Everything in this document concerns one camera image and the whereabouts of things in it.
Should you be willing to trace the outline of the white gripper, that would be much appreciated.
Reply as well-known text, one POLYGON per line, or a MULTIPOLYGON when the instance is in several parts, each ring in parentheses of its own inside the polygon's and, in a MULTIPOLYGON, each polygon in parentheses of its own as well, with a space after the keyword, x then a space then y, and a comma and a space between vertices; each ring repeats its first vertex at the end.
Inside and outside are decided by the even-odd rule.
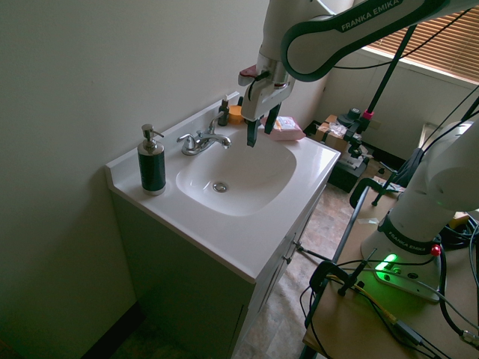
POLYGON ((269 112, 264 124, 264 132, 269 135, 274 128, 281 102, 289 97, 292 89, 292 79, 279 87, 269 79, 262 79, 248 87, 242 102, 241 114, 246 119, 249 147, 254 147, 257 141, 257 129, 260 125, 258 119, 269 112))

